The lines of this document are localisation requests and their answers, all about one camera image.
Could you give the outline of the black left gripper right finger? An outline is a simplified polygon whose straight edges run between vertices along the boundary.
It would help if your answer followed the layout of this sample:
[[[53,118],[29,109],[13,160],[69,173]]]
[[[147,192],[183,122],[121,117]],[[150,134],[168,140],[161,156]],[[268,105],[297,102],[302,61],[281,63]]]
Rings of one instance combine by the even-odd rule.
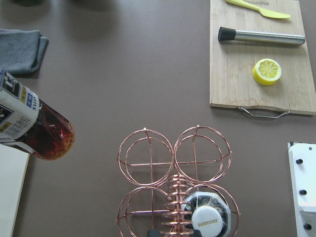
[[[192,237],[201,237],[201,232],[199,230],[193,230]]]

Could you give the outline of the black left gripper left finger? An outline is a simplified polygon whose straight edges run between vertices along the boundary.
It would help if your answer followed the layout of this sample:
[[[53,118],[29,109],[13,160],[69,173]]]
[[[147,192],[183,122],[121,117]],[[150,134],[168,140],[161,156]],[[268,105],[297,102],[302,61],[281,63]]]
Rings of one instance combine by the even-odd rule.
[[[156,229],[148,230],[147,237],[160,237],[160,231]]]

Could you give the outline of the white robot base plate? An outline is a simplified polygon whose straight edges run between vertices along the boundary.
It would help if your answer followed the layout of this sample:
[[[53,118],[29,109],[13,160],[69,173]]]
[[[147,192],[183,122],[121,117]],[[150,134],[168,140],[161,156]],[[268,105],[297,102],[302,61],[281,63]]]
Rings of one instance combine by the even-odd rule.
[[[316,235],[316,146],[288,143],[297,236]]]

